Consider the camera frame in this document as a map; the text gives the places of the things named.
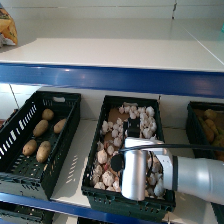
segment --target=white countertop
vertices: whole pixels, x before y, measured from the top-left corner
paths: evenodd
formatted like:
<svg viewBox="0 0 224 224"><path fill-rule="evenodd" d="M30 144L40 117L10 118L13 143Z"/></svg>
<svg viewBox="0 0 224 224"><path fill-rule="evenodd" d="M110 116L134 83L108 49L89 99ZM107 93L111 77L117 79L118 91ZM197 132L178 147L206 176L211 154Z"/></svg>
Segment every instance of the white countertop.
<svg viewBox="0 0 224 224"><path fill-rule="evenodd" d="M224 71L222 19L15 22L19 44L0 62Z"/></svg>
<svg viewBox="0 0 224 224"><path fill-rule="evenodd" d="M52 200L90 207L87 197L82 195L81 185L96 125L97 121L80 121L52 195ZM185 130L163 128L163 132L166 143L188 143ZM177 156L194 157L191 149L171 149L171 152ZM186 224L217 223L210 203L178 192L176 192L176 209L173 213L169 212L164 217L164 221L168 220L173 223Z"/></svg>

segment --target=black plastic crate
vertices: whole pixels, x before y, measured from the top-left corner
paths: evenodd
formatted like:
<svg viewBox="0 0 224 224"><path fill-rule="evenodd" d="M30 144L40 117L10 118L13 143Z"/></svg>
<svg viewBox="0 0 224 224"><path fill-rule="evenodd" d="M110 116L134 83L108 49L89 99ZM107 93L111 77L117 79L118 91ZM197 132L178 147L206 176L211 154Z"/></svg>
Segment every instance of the black plastic crate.
<svg viewBox="0 0 224 224"><path fill-rule="evenodd" d="M80 101L80 94L36 92L0 130L0 192L43 200L51 197L80 121ZM22 149L33 138L33 129L46 108L54 111L54 118L35 140L38 146L50 141L51 153L47 161L38 163L36 153L26 157ZM67 118L63 130L54 134L54 125L63 118Z"/></svg>
<svg viewBox="0 0 224 224"><path fill-rule="evenodd" d="M186 125L187 137L190 144L210 145L206 139L202 126L197 118L194 109L215 111L224 111L224 104L220 103L204 103L204 102L190 102L188 104L188 118ZM214 151L196 150L193 149L195 158L216 159ZM224 206L211 203L218 223L224 223Z"/></svg>
<svg viewBox="0 0 224 224"><path fill-rule="evenodd" d="M91 151L89 153L88 163L83 176L82 193L88 197L92 209L161 222L165 214L168 211L172 212L176 206L174 191L166 190L166 194L164 196L165 200L146 198L144 201L134 201L123 197L121 193L95 189L90 186L90 177L94 168L93 163L97 152L97 142L100 139L100 130L103 121L108 120L108 115L111 108L120 107L124 102L137 103L139 107L152 106L155 110L154 118L157 124L156 136L159 140L164 141L157 100L105 96Z"/></svg>
<svg viewBox="0 0 224 224"><path fill-rule="evenodd" d="M54 212L0 202L1 219L19 224L51 224Z"/></svg>

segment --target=potato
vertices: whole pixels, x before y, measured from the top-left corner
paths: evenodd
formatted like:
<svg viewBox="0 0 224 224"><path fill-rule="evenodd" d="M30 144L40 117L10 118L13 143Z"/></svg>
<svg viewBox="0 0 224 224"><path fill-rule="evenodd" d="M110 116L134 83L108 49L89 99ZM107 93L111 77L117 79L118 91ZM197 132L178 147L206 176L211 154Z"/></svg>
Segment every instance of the potato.
<svg viewBox="0 0 224 224"><path fill-rule="evenodd" d="M42 113L43 120L50 121L53 119L53 117L54 117L54 112L50 109L45 109Z"/></svg>
<svg viewBox="0 0 224 224"><path fill-rule="evenodd" d="M33 135L35 137L41 136L45 131L47 131L48 128L48 121L46 120L41 120L33 130Z"/></svg>
<svg viewBox="0 0 224 224"><path fill-rule="evenodd" d="M201 126L204 130L205 136L208 140L208 142L212 143L215 137L214 131L208 127L208 125L203 121L201 117L198 117L199 122L201 123Z"/></svg>
<svg viewBox="0 0 224 224"><path fill-rule="evenodd" d="M23 155L30 156L32 155L37 149L37 142L32 139L26 143L23 147Z"/></svg>
<svg viewBox="0 0 224 224"><path fill-rule="evenodd" d="M40 147L37 151L36 159L39 163L43 163L47 160L47 157L51 152L51 143L48 141L44 141L41 143Z"/></svg>
<svg viewBox="0 0 224 224"><path fill-rule="evenodd" d="M60 120L55 126L54 126L54 133L59 134L64 127L66 122L66 119Z"/></svg>
<svg viewBox="0 0 224 224"><path fill-rule="evenodd" d="M208 109L204 112L204 118L206 119L210 119L210 120L215 120L217 117L217 113L214 110Z"/></svg>

